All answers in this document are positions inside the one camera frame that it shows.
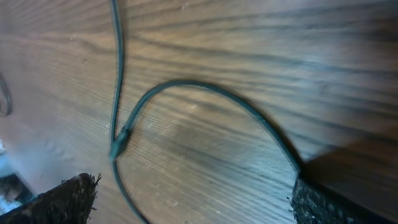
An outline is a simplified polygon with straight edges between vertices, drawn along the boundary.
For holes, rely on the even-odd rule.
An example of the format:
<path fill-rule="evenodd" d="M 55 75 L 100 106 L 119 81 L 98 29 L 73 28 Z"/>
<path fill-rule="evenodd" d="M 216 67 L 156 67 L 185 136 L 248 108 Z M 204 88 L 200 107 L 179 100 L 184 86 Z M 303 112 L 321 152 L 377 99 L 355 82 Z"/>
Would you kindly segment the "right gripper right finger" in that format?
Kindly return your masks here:
<path fill-rule="evenodd" d="M 388 224 L 392 220 L 300 174 L 290 200 L 297 223 L 307 224 Z"/>

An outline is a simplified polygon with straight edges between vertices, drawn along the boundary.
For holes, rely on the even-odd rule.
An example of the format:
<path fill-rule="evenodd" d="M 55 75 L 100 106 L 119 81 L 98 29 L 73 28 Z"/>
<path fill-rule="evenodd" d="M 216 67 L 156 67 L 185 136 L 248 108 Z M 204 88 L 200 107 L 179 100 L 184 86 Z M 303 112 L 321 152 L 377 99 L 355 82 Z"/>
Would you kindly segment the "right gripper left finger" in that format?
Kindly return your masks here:
<path fill-rule="evenodd" d="M 1 224 L 86 224 L 100 175 L 78 174 L 3 215 Z"/>

